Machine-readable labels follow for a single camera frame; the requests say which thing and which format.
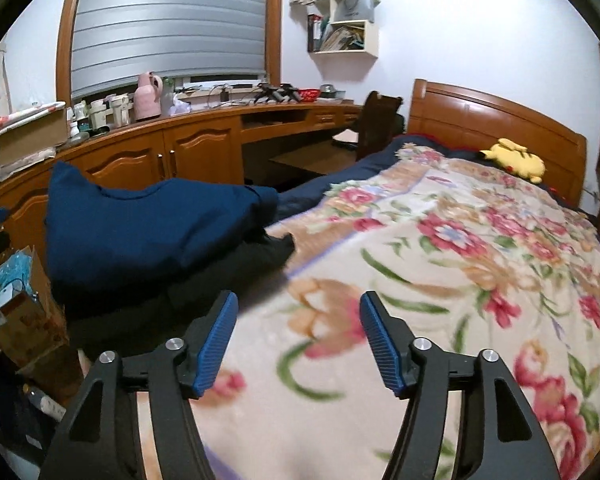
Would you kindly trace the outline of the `cardboard box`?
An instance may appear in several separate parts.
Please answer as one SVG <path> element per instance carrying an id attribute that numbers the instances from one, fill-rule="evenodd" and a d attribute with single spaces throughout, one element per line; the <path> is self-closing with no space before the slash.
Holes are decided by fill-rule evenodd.
<path id="1" fill-rule="evenodd" d="M 69 344 L 64 311 L 56 304 L 35 249 L 19 249 L 0 264 L 0 351 L 17 372 L 66 406 L 83 373 Z"/>

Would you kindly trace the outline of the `wooden desk cabinet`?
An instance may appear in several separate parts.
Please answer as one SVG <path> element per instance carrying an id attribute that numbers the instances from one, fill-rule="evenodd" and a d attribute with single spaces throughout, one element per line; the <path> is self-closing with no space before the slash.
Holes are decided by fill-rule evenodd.
<path id="1" fill-rule="evenodd" d="M 12 247 L 45 252 L 50 174 L 68 162 L 104 188 L 141 190 L 169 178 L 242 184 L 242 147 L 259 141 L 347 128 L 355 104 L 257 104 L 218 107 L 142 122 L 86 141 L 0 184 Z"/>

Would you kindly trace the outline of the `navy blue suit jacket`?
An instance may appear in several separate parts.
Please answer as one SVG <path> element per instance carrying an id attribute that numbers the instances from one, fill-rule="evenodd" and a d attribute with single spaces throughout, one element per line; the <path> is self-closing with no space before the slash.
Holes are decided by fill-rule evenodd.
<path id="1" fill-rule="evenodd" d="M 207 263 L 261 232 L 278 203 L 274 188 L 180 178 L 139 191 L 104 188 L 58 162 L 48 187 L 48 276 L 93 284 Z"/>

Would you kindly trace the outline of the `dark wooden chair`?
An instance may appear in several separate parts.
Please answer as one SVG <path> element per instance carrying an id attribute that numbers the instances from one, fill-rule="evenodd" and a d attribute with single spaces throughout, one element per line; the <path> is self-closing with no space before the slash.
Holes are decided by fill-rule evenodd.
<path id="1" fill-rule="evenodd" d="M 399 114 L 403 102 L 402 96 L 370 92 L 353 125 L 333 136 L 332 145 L 355 151 L 357 160 L 382 151 L 404 130 L 404 118 Z"/>

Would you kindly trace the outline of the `pink thermos jug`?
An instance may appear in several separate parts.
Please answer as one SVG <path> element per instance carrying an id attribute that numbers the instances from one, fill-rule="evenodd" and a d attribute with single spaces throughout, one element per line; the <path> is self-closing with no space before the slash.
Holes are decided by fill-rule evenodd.
<path id="1" fill-rule="evenodd" d="M 134 116 L 137 122 L 157 118 L 161 115 L 162 80 L 154 73 L 138 76 L 133 96 Z"/>

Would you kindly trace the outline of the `black folded garment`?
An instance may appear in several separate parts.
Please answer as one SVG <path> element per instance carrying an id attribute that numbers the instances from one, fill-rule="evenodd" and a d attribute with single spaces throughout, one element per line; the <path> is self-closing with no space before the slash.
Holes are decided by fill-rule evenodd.
<path id="1" fill-rule="evenodd" d="M 291 234 L 266 234 L 239 244 L 206 268 L 118 275 L 105 283 L 69 289 L 69 339 L 90 360 L 112 350 L 119 356 L 151 352 L 184 334 L 206 315 L 221 292 L 243 294 L 259 278 L 281 269 L 296 244 Z"/>

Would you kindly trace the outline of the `grey window blind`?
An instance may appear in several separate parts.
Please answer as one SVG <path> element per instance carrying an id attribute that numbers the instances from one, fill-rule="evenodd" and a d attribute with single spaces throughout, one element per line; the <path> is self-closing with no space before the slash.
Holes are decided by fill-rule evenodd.
<path id="1" fill-rule="evenodd" d="M 114 90 L 143 73 L 202 80 L 265 73 L 266 0 L 78 0 L 71 90 Z"/>

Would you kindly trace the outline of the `floral bed blanket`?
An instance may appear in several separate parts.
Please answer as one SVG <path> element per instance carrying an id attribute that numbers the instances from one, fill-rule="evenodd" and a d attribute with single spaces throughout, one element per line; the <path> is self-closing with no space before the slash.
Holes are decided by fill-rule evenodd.
<path id="1" fill-rule="evenodd" d="M 270 233 L 291 234 L 294 255 L 242 295 L 218 379 L 192 405 L 216 478 L 381 477 L 405 403 L 358 318 L 368 290 L 443 350 L 496 350 L 562 478 L 600 452 L 600 241 L 584 214 L 407 143 Z"/>

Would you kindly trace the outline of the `wooden bed headboard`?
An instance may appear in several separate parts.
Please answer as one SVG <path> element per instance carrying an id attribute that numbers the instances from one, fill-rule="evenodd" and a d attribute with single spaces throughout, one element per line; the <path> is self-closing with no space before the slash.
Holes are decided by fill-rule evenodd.
<path id="1" fill-rule="evenodd" d="M 532 108 L 486 92 L 417 79 L 406 132 L 429 136 L 454 150 L 484 150 L 501 138 L 514 141 L 543 159 L 543 182 L 549 188 L 568 205 L 580 205 L 586 139 Z"/>

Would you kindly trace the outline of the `black tripod gadget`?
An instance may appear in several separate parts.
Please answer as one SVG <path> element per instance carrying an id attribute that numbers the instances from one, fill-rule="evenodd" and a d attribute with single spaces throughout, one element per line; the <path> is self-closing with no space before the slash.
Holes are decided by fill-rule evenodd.
<path id="1" fill-rule="evenodd" d="M 292 84 L 281 84 L 273 86 L 266 82 L 258 85 L 258 92 L 253 103 L 265 103 L 273 101 L 274 103 L 301 102 L 300 90 Z"/>

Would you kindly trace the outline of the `yellow Pikachu plush toy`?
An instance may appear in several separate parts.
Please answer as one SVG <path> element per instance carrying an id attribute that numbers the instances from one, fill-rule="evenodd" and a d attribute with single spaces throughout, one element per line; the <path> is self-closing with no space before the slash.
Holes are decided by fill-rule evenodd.
<path id="1" fill-rule="evenodd" d="M 540 184 L 545 174 L 545 164 L 538 155 L 531 154 L 528 148 L 512 140 L 501 138 L 487 150 L 482 150 L 484 158 L 493 160 L 502 169 L 533 184 Z"/>

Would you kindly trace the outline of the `white wall shelf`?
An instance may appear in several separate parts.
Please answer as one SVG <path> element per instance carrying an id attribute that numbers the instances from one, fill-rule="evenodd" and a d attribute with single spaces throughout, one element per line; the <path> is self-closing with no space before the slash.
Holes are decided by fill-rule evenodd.
<path id="1" fill-rule="evenodd" d="M 378 57 L 375 20 L 380 0 L 290 0 L 306 10 L 310 55 L 364 54 Z"/>

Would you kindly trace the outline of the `red basket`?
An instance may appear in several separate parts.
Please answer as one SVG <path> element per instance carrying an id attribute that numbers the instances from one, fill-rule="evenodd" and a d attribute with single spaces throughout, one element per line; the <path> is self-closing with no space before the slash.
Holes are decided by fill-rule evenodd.
<path id="1" fill-rule="evenodd" d="M 314 103 L 321 95 L 320 89 L 300 89 L 299 96 L 302 103 Z"/>

